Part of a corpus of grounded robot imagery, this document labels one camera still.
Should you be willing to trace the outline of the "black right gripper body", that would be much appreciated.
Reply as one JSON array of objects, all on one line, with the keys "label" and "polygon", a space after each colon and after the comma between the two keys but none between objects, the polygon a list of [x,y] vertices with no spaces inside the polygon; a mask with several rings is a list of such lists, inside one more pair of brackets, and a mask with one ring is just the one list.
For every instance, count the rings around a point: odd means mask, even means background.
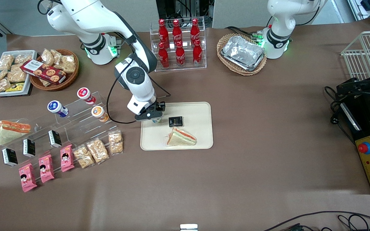
[{"label": "black right gripper body", "polygon": [[148,117],[152,117],[153,120],[157,120],[161,117],[161,112],[165,111],[166,103],[164,101],[155,101],[147,109],[141,111],[139,115],[135,115],[136,121],[148,120]]}]

